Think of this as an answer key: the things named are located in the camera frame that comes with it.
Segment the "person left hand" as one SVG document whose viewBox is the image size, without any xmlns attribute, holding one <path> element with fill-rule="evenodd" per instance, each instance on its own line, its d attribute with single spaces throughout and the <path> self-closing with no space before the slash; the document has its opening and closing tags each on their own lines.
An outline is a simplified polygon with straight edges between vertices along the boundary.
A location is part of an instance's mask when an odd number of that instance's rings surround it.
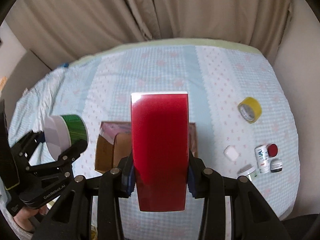
<svg viewBox="0 0 320 240">
<path fill-rule="evenodd" d="M 48 213 L 48 207 L 45 205 L 40 209 L 31 209 L 29 207 L 22 207 L 20 211 L 13 217 L 16 224 L 27 232 L 32 232 L 35 226 L 30 221 L 31 217 L 34 217 L 37 214 L 42 216 Z"/>
</svg>

